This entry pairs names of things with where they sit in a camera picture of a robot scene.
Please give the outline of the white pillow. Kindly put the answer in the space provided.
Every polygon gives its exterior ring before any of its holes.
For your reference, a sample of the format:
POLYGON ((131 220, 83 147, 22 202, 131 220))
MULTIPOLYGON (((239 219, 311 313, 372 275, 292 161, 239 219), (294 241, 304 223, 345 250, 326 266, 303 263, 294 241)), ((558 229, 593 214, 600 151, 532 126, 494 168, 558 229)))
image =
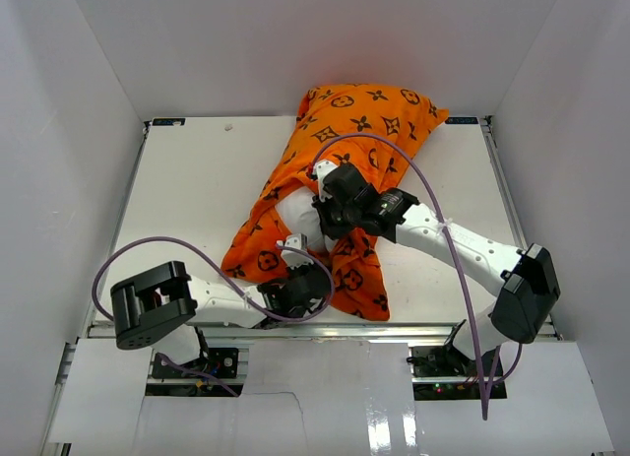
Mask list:
POLYGON ((302 186, 281 199, 275 209, 291 234, 303 234, 310 250, 324 253, 327 251, 326 243, 313 198, 314 193, 302 186))

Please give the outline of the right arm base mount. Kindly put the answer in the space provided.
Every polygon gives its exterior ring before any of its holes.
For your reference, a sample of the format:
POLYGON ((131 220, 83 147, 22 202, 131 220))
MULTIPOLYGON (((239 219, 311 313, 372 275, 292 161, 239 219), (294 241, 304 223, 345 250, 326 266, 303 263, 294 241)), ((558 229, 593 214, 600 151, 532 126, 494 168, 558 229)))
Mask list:
POLYGON ((479 401, 481 392, 473 359, 451 346, 415 346, 407 363, 416 402, 479 401))

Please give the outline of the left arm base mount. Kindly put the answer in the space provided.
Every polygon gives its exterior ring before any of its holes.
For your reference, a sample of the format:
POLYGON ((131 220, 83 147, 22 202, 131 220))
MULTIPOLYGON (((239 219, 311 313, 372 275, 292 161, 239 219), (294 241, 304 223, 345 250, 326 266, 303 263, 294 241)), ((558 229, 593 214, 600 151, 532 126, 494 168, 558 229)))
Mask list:
POLYGON ((164 338, 152 346, 152 351, 155 356, 166 355, 181 367, 209 373, 219 379, 232 379, 238 373, 238 348, 204 348, 196 336, 164 338))

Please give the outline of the orange patterned pillowcase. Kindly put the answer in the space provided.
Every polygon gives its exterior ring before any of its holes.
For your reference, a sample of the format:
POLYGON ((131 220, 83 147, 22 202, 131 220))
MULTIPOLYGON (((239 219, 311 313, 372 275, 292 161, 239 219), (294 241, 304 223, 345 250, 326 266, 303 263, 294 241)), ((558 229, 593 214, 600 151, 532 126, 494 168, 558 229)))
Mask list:
MULTIPOLYGON (((291 233, 275 206, 302 186, 316 195, 317 184, 307 176, 313 158, 352 163, 384 191, 400 184, 409 167, 404 157, 415 157, 448 115, 447 109, 405 88, 341 84, 310 89, 299 105, 281 160, 222 258, 222 270, 254 284, 285 278, 276 244, 291 233)), ((332 306, 369 321, 389 320, 376 237, 359 231, 340 240, 324 239, 326 252, 308 251, 332 272, 336 285, 332 306)))

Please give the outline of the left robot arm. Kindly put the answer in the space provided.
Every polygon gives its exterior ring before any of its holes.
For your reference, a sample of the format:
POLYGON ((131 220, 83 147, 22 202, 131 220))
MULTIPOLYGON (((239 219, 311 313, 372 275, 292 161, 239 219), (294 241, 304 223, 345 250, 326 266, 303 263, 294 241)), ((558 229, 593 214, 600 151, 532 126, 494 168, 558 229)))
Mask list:
POLYGON ((227 284, 189 275, 180 261, 167 262, 110 289, 116 346, 151 348, 185 375, 196 376, 208 364, 197 326, 276 327, 312 315, 330 291, 327 274, 315 264, 291 268, 286 278, 239 294, 227 284))

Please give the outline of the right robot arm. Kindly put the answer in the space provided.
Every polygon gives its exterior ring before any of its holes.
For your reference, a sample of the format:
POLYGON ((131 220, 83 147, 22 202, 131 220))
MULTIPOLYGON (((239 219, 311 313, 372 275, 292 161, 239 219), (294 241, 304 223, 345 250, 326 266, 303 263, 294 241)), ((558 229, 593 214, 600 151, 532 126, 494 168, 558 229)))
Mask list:
POLYGON ((372 236, 426 253, 462 270, 494 302, 451 333, 444 352, 446 367, 465 376, 480 355, 507 343, 532 343, 560 297, 549 251, 495 242, 457 224, 447 225, 418 199, 398 188, 378 192, 351 163, 316 163, 313 202, 322 232, 340 239, 351 232, 372 236))

